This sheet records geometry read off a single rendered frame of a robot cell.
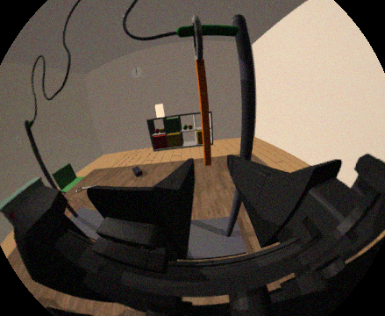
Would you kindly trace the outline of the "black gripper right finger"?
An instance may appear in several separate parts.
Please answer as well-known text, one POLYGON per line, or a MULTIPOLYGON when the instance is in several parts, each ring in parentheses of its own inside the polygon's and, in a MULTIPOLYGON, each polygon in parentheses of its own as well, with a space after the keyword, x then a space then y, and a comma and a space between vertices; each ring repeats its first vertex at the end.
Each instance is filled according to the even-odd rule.
POLYGON ((284 172, 228 154, 227 168, 244 201, 261 248, 279 242, 276 235, 293 218, 308 190, 339 175, 342 161, 320 162, 284 172))

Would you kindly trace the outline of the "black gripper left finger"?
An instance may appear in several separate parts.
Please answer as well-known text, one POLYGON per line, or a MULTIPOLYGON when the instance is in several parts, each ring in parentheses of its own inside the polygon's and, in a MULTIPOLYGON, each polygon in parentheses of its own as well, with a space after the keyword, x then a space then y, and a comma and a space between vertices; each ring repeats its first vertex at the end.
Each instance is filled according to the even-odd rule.
POLYGON ((87 193, 104 218, 157 225, 177 259, 186 260, 195 182, 195 162, 189 158, 153 187, 100 185, 89 187, 87 193))

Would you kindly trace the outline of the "orange handle with grey ring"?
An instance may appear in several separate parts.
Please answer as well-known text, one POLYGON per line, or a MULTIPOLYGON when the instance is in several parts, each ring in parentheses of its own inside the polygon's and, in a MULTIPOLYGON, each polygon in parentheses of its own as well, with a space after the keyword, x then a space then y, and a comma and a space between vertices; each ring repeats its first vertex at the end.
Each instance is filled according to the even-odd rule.
POLYGON ((193 49, 196 57, 196 78, 198 78, 200 117, 203 123, 203 161, 205 166, 212 166, 212 147, 210 146, 210 107, 207 101, 207 80, 205 76, 205 61, 203 60, 202 22, 196 15, 192 17, 192 25, 196 28, 192 36, 193 49))

